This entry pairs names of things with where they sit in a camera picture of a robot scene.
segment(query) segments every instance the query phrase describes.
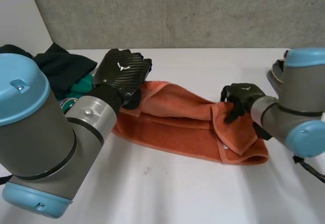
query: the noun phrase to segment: white table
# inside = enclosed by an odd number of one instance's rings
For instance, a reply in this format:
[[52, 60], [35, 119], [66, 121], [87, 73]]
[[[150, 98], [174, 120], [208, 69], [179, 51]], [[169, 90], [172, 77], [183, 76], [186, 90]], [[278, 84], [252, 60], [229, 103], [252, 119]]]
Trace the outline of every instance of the white table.
[[[132, 51], [152, 58], [148, 80], [167, 80], [218, 101], [223, 86], [233, 82], [255, 83], [275, 95], [265, 73], [285, 49]], [[107, 51], [71, 52], [100, 62]], [[276, 140], [266, 144], [267, 163], [228, 166], [111, 135], [61, 219], [38, 216], [0, 200], [0, 223], [324, 223], [325, 185], [294, 165], [291, 153]], [[323, 156], [309, 163], [325, 172]]]

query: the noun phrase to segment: light blue joint cap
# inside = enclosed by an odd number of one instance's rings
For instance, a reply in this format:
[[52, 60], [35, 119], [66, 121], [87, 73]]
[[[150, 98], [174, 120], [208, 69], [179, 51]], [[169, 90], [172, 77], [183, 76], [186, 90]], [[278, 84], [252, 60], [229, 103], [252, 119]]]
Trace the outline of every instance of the light blue joint cap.
[[325, 48], [293, 49], [285, 60], [286, 67], [303, 68], [325, 65]]
[[8, 203], [50, 218], [60, 218], [72, 200], [7, 182], [2, 197]]
[[311, 120], [295, 127], [285, 143], [299, 157], [315, 157], [325, 151], [325, 123]]
[[32, 59], [0, 54], [0, 126], [32, 115], [49, 93], [50, 84]]

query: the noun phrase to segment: orange towel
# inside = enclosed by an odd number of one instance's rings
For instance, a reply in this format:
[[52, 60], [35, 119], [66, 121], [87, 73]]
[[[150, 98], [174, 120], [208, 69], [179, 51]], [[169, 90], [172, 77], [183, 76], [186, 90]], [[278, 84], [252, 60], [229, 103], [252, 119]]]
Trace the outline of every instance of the orange towel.
[[113, 133], [134, 143], [171, 153], [234, 165], [268, 160], [248, 114], [223, 123], [231, 103], [215, 103], [176, 84], [145, 82], [136, 110], [121, 109]]

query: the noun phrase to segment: wall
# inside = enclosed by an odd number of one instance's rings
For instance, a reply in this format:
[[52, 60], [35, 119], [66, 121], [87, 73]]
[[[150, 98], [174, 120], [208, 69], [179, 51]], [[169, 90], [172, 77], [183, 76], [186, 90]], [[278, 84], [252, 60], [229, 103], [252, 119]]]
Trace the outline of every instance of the wall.
[[34, 0], [0, 0], [0, 46], [16, 45], [36, 55], [51, 38]]
[[325, 44], [325, 0], [36, 0], [67, 49]]

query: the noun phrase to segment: small logo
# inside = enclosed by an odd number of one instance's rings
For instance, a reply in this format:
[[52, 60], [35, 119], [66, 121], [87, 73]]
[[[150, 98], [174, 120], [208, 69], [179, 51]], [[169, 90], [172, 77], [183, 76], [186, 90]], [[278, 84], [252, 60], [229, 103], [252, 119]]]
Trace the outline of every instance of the small logo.
[[126, 67], [126, 68], [125, 67], [122, 67], [119, 62], [117, 63], [117, 65], [120, 68], [120, 71], [123, 71], [123, 70], [126, 70], [126, 69], [131, 68], [131, 67]]

